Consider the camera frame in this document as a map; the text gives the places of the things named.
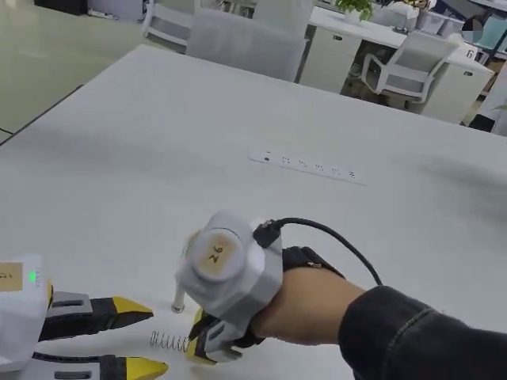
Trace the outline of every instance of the power strip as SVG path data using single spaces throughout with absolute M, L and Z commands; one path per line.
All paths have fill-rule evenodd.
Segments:
M 263 150 L 251 152 L 249 158 L 252 161 L 262 162 L 267 165 L 279 166 L 285 169 L 297 170 L 299 172 L 310 173 L 316 176 L 328 177 L 334 180 L 366 186 L 365 180 L 354 170 L 307 160 L 305 158 L 292 156 L 291 154 L 279 154 Z

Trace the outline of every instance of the table surface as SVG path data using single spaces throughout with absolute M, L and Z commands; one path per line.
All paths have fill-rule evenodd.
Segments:
M 503 10 L 507 12 L 507 1 L 506 0 L 470 0 L 476 4 L 487 6 L 495 10 Z
M 346 165 L 367 185 L 249 161 L 251 150 Z M 314 219 L 348 238 L 385 284 L 505 331 L 506 162 L 507 139 L 496 135 L 141 46 L 0 147 L 2 257 L 41 253 L 56 290 L 123 295 L 155 311 L 38 351 L 144 355 L 170 364 L 167 379 L 351 379 L 335 347 L 269 340 L 205 368 L 149 347 L 154 329 L 187 334 L 196 311 L 189 302 L 170 312 L 184 240 L 219 209 Z M 283 238 L 374 285 L 332 238 L 302 227 Z
M 397 33 L 387 26 L 369 21 L 362 21 L 358 25 L 353 25 L 345 22 L 344 17 L 345 15 L 341 13 L 316 6 L 311 14 L 310 24 L 329 29 L 333 32 L 340 32 L 348 36 L 359 37 L 362 40 L 388 46 L 390 48 L 399 48 L 406 39 L 405 35 Z M 471 70 L 491 72 L 487 67 L 475 62 L 473 59 L 467 58 L 458 51 L 452 53 L 447 62 Z

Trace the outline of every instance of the black sleeve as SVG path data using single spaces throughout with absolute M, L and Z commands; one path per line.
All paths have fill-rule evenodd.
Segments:
M 389 287 L 349 306 L 338 343 L 363 380 L 507 378 L 507 335 L 472 329 Z

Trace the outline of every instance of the white device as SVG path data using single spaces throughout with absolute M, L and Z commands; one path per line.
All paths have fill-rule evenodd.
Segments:
M 0 262 L 0 372 L 18 371 L 32 358 L 50 298 L 40 255 Z
M 204 348 L 216 362 L 241 357 L 232 343 L 245 336 L 252 317 L 271 302 L 282 284 L 281 237 L 262 248 L 253 231 L 240 218 L 217 212 L 189 243 L 176 274 L 179 291 L 220 319 L 209 330 Z

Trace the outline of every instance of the number label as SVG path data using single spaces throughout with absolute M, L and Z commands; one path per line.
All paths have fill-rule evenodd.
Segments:
M 234 252 L 234 242 L 223 234 L 212 237 L 208 252 L 199 263 L 202 271 L 212 276 L 219 276 Z
M 0 291 L 23 290 L 23 263 L 0 263 Z

